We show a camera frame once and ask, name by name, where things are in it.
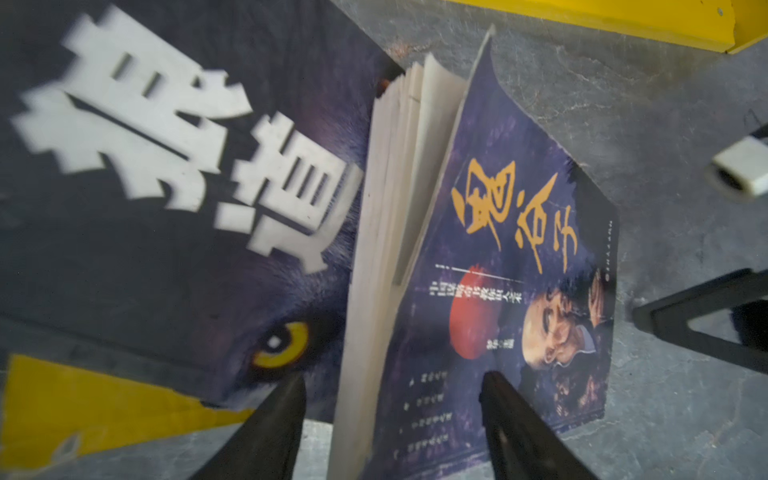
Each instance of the wolf eye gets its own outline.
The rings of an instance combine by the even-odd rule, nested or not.
[[[262,337],[251,363],[260,369],[279,369],[301,358],[310,344],[310,328],[305,322],[276,326]]]

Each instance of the gray floor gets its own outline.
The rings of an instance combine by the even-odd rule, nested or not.
[[[727,203],[702,169],[768,122],[768,41],[735,57],[442,0],[338,0],[403,65],[433,51],[467,75],[491,23],[508,93],[621,213],[619,309],[605,419],[564,436],[604,479],[763,478],[768,377],[640,333],[629,311],[768,266],[768,198]],[[233,431],[82,458],[42,478],[186,478]],[[294,478],[323,478],[330,428],[308,423]],[[491,478],[486,465],[455,478]]]

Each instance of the white book pages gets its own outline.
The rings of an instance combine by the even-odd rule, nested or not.
[[[466,81],[431,55],[426,65],[414,64],[374,104],[328,478],[357,478],[370,452],[376,399],[404,292],[400,280],[465,94]]]
[[[402,284],[413,247],[422,229],[432,192],[435,190],[445,150],[453,130],[458,105],[464,97],[467,81],[440,65],[430,53],[424,62],[421,114],[413,156],[413,174],[409,191],[406,226],[397,259],[395,285]]]

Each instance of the yellow paper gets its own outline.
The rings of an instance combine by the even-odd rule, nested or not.
[[[453,0],[467,5],[724,52],[736,43],[730,0]],[[765,3],[766,0],[744,0]]]
[[[170,389],[14,355],[8,366],[0,468],[41,468],[70,456],[244,421]]]

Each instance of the black bracket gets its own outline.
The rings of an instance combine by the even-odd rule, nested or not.
[[[708,313],[762,301],[768,295],[768,270],[737,270],[633,310],[634,325],[658,339],[734,365],[768,374],[768,352],[696,332],[688,321]],[[760,328],[768,316],[751,319]]]

